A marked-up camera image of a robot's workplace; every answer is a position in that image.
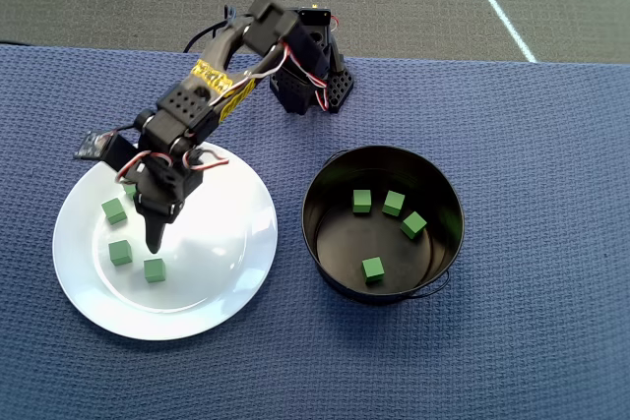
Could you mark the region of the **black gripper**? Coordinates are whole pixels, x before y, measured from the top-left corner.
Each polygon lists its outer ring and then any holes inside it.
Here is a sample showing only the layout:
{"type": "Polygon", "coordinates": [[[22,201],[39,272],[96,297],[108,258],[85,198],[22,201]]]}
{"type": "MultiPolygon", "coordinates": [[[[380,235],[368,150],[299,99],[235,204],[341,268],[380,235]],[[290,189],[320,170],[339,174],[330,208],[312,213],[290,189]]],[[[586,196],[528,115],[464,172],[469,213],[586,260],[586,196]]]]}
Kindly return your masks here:
{"type": "Polygon", "coordinates": [[[136,185],[136,210],[145,222],[147,248],[156,254],[165,227],[179,216],[185,201],[201,186],[203,174],[181,162],[169,166],[161,157],[146,155],[131,167],[131,182],[136,185]]]}

